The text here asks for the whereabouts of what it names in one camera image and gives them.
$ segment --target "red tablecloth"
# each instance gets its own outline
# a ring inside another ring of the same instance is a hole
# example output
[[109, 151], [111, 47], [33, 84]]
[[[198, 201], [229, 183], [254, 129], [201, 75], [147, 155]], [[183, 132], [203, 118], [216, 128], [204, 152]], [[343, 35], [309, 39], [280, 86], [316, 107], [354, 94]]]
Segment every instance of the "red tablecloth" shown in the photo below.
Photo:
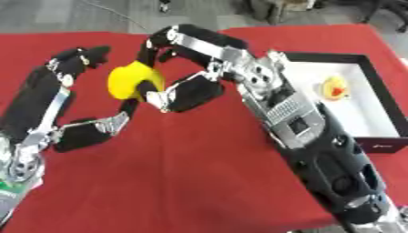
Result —
[[[255, 55], [282, 51], [366, 54], [408, 112], [408, 70], [369, 26], [236, 28]], [[109, 63], [81, 76], [64, 121], [112, 116], [119, 102], [107, 75], [132, 61], [144, 35], [68, 33], [0, 35], [0, 111], [36, 65], [70, 46], [108, 44]], [[159, 69], [171, 82], [198, 68], [176, 59]], [[408, 204], [408, 150], [372, 156], [397, 204]], [[257, 120], [227, 85], [219, 99], [185, 114], [142, 105], [108, 143], [46, 153], [45, 184], [30, 193], [5, 233], [261, 233], [332, 221], [266, 141]]]

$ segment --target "chair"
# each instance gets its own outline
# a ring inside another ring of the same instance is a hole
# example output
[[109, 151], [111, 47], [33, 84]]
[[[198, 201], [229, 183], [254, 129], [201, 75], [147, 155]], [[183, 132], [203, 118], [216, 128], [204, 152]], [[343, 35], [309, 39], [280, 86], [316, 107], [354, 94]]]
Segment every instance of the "chair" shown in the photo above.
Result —
[[[326, 1], [327, 0], [319, 0], [317, 2], [317, 6], [323, 7]], [[339, 2], [340, 4], [343, 5], [357, 5], [361, 1], [340, 0]], [[370, 2], [371, 6], [367, 15], [365, 15], [365, 17], [363, 18], [362, 23], [367, 24], [378, 10], [385, 9], [393, 12], [403, 20], [403, 25], [398, 27], [397, 32], [404, 33], [407, 31], [408, 29], [408, 14], [406, 13], [406, 11], [408, 11], [407, 0], [366, 0], [364, 2]]]
[[288, 5], [307, 5], [309, 0], [249, 0], [254, 17], [271, 25], [282, 21]]
[[405, 33], [407, 31], [408, 14], [406, 13], [406, 11], [408, 9], [408, 1], [404, 0], [373, 0], [372, 7], [370, 8], [369, 13], [364, 17], [362, 22], [368, 23], [374, 16], [374, 14], [381, 8], [393, 12], [403, 20], [403, 25], [398, 27], [397, 32]]

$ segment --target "yellow object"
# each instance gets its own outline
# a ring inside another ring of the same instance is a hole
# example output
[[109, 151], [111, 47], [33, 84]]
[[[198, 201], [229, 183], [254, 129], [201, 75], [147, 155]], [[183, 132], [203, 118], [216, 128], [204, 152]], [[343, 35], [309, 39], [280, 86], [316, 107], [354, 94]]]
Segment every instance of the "yellow object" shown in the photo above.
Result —
[[164, 90], [164, 78], [155, 69], [138, 61], [115, 68], [107, 79], [109, 93], [117, 99], [136, 98], [144, 101], [136, 87], [143, 81], [151, 82], [158, 91]]
[[321, 85], [321, 91], [325, 98], [339, 100], [344, 98], [349, 90], [346, 80], [341, 76], [331, 76]]

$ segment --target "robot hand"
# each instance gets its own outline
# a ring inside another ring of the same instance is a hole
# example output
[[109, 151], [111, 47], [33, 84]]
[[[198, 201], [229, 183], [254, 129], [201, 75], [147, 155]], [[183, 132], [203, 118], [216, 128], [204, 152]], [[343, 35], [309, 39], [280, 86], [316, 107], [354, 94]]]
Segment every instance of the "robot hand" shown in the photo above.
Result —
[[[169, 50], [159, 61], [181, 56], [205, 70], [181, 78], [166, 90], [156, 88], [137, 69], [133, 74], [129, 69], [127, 76], [115, 70], [109, 78], [111, 94], [117, 98], [137, 94], [163, 112], [182, 112], [219, 96], [222, 79], [232, 81], [293, 173], [347, 232], [367, 228], [408, 232], [399, 210], [385, 194], [381, 176], [360, 146], [323, 103], [311, 101], [284, 76], [282, 71], [290, 61], [283, 53], [270, 51], [255, 57], [239, 39], [194, 25], [176, 25], [152, 35], [142, 45], [136, 64], [157, 73], [151, 68], [165, 47]], [[121, 85], [128, 87], [127, 92], [117, 88]]]
[[[70, 137], [68, 129], [73, 126], [58, 127], [56, 121], [73, 99], [69, 88], [87, 68], [105, 63], [108, 52], [108, 46], [78, 47], [52, 56], [28, 76], [5, 110], [0, 120], [0, 226], [11, 217], [26, 194], [42, 184], [45, 163], [41, 151], [57, 142], [61, 147], [78, 141]], [[120, 121], [122, 116], [92, 123], [98, 123], [105, 134], [116, 134], [117, 125], [111, 123]], [[88, 132], [94, 133], [89, 126]]]

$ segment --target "black box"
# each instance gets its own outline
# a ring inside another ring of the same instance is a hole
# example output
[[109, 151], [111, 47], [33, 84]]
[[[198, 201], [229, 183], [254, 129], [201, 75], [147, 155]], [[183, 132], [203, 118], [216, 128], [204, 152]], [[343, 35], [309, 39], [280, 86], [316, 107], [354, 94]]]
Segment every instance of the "black box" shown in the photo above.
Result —
[[[284, 74], [297, 89], [319, 98], [367, 153], [395, 153], [408, 145], [407, 120], [367, 56], [284, 52]], [[318, 95], [329, 76], [342, 76], [349, 97]]]

